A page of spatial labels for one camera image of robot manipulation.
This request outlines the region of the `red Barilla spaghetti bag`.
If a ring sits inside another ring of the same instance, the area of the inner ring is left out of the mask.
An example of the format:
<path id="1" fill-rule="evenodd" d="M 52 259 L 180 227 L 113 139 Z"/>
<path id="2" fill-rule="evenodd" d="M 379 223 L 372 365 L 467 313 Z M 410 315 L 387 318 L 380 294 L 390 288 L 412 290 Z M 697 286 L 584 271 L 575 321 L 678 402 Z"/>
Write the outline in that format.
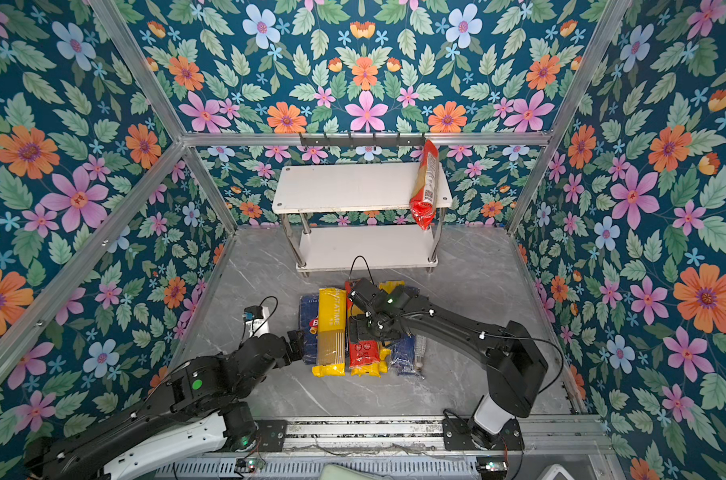
<path id="1" fill-rule="evenodd" d="M 352 299 L 359 280 L 345 282 L 347 299 L 347 335 L 349 368 L 353 376 L 381 377 L 389 371 L 387 357 L 391 350 L 375 340 L 369 332 L 368 311 Z"/>

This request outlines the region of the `yellow Pastatime spaghetti bag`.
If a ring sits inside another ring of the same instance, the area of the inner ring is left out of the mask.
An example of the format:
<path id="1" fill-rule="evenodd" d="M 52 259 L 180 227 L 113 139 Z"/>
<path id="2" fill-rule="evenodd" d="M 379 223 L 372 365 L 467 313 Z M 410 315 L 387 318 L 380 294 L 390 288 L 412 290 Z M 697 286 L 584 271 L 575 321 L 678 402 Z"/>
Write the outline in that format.
<path id="1" fill-rule="evenodd" d="M 337 288 L 319 290 L 317 361 L 315 377 L 346 375 L 346 292 Z"/>

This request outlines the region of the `blue Barilla spaghetti bag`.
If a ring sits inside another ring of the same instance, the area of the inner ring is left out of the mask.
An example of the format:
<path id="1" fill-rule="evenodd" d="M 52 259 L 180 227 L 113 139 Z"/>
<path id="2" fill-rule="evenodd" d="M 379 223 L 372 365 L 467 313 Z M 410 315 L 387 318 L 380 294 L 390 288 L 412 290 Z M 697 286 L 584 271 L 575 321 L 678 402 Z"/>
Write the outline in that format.
<path id="1" fill-rule="evenodd" d="M 417 376 L 413 368 L 415 335 L 405 333 L 391 345 L 390 367 L 398 376 Z"/>

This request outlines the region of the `red-ended spaghetti bag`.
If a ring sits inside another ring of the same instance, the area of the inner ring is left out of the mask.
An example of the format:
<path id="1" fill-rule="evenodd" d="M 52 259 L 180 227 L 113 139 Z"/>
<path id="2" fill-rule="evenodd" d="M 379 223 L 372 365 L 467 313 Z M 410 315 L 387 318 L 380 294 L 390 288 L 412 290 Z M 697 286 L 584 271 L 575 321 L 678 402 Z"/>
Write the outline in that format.
<path id="1" fill-rule="evenodd" d="M 411 215 L 422 230 L 428 230 L 436 216 L 440 171 L 438 149 L 427 140 L 422 149 L 415 186 L 410 198 Z"/>

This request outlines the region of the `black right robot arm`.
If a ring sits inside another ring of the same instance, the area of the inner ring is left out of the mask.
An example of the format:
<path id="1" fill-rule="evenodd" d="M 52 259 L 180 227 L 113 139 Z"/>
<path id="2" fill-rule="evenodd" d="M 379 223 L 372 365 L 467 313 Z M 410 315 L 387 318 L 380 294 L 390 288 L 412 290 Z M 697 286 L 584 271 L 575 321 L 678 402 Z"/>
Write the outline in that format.
<path id="1" fill-rule="evenodd" d="M 513 417 L 531 414 L 549 364 L 524 325 L 472 320 L 399 285 L 388 292 L 367 279 L 351 286 L 361 312 L 350 317 L 350 339 L 383 343 L 421 335 L 464 354 L 486 371 L 488 396 Z"/>

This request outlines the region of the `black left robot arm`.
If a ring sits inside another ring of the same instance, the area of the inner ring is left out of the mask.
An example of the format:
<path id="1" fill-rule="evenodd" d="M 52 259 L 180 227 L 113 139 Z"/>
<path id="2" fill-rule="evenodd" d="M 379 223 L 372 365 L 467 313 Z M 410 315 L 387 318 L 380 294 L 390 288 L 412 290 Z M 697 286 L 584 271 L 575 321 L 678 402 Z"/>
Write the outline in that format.
<path id="1" fill-rule="evenodd" d="M 25 449 L 24 467 L 35 479 L 102 479 L 108 462 L 176 426 L 218 414 L 224 433 L 240 440 L 256 428 L 245 399 L 276 368 L 300 361 L 303 332 L 264 333 L 231 353 L 184 362 L 148 397 L 70 437 L 41 437 Z"/>

